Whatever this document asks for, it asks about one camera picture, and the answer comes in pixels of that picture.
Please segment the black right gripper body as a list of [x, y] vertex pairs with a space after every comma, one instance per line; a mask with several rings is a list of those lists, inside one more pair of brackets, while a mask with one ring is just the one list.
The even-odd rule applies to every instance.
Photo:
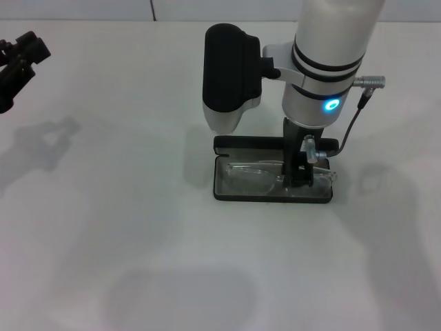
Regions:
[[307, 162], [306, 152], [301, 151], [306, 136], [313, 138], [314, 131], [298, 126], [287, 117], [283, 121], [283, 174], [288, 188], [311, 187], [314, 183], [313, 166]]

